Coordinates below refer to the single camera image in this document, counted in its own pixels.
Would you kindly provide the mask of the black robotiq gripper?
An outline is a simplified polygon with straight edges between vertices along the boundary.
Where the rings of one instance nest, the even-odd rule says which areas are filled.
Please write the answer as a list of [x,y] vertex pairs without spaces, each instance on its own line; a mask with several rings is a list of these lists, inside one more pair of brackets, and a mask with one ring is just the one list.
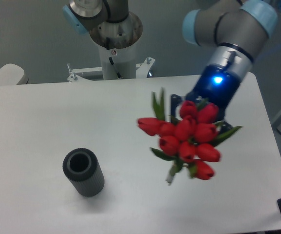
[[215,104],[219,108],[216,117],[217,120],[220,120],[217,123],[217,131],[219,134],[228,132],[233,126],[223,120],[225,110],[240,84],[241,80],[237,75],[216,65],[209,65],[186,97],[176,94],[170,96],[170,119],[176,117],[176,109],[184,100],[196,101],[198,97],[207,98],[208,102]]

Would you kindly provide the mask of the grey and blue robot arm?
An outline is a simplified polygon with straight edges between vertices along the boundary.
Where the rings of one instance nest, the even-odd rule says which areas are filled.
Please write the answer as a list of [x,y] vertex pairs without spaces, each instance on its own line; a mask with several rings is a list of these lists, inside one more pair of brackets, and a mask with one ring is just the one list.
[[[89,34],[98,47],[104,79],[140,76],[135,45],[143,25],[126,0],[72,0],[62,11],[74,30]],[[182,24],[185,41],[216,49],[186,100],[215,104],[217,120],[224,120],[277,20],[276,11],[262,0],[220,0],[206,10],[190,11]]]

